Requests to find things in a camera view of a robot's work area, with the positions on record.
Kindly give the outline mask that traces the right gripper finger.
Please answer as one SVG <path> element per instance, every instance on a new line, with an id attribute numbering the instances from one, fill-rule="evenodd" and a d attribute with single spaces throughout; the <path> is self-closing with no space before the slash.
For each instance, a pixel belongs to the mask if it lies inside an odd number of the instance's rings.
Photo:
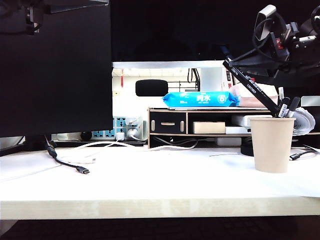
<path id="1" fill-rule="evenodd" d="M 246 73 L 251 78 L 254 78 L 257 83 L 268 83 L 275 77 L 275 75 L 278 73 L 278 70 L 265 68 L 248 68 L 246 70 Z"/>
<path id="2" fill-rule="evenodd" d="M 276 64 L 274 60 L 262 56 L 255 49 L 252 49 L 229 61 L 230 67 L 239 68 L 269 68 L 273 64 Z"/>

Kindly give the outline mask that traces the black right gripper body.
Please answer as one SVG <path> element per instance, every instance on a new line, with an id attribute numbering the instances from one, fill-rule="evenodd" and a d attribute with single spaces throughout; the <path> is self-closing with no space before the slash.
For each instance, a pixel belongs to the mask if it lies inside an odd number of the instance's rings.
<path id="1" fill-rule="evenodd" d="M 301 66 L 297 50 L 301 48 L 296 22 L 272 21 L 268 24 L 268 75 L 295 74 Z"/>

